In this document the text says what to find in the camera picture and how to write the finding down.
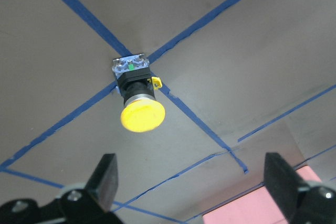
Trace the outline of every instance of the yellow button cap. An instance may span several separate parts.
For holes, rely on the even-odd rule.
[[[130,103],[120,116],[121,124],[129,131],[146,132],[158,127],[164,120],[163,105],[151,99]]]

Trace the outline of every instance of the pink block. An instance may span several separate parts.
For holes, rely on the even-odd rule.
[[[297,173],[305,180],[321,181],[305,166]],[[278,206],[265,187],[250,192],[203,216],[204,224],[286,224]]]

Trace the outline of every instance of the metal screw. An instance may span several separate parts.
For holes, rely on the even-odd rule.
[[[327,189],[323,186],[319,188],[319,193],[327,199],[331,199],[331,198],[334,197],[333,191],[331,191],[331,190],[329,190],[329,189]]]
[[[12,208],[12,212],[21,212],[23,210],[25,210],[28,207],[28,203],[18,200],[14,207]]]
[[[68,195],[68,200],[77,201],[82,197],[82,194],[79,191],[73,190]]]

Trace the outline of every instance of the gray surface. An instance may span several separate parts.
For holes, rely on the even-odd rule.
[[[224,0],[80,1],[132,52],[150,54]],[[155,62],[155,74],[233,148],[249,173],[223,154],[131,205],[184,221],[259,184],[265,152],[295,165],[334,146],[335,90],[237,139],[336,84],[335,2],[242,0]],[[0,161],[111,83],[110,60],[117,56],[61,0],[2,0]],[[153,132],[122,128],[122,99],[114,92],[10,168],[72,184],[85,182],[103,153],[116,152],[116,200],[125,202],[224,151],[162,93],[156,96],[167,115]],[[324,181],[336,176],[334,152],[308,161]],[[44,204],[57,192],[0,173],[0,204],[16,197]],[[126,223],[171,223],[125,208],[117,214]],[[199,223],[201,217],[189,222]]]

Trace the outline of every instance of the pink pad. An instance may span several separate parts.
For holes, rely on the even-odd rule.
[[[321,181],[305,166],[297,170],[304,180]],[[286,224],[284,216],[265,187],[250,192],[203,216],[204,224]]]

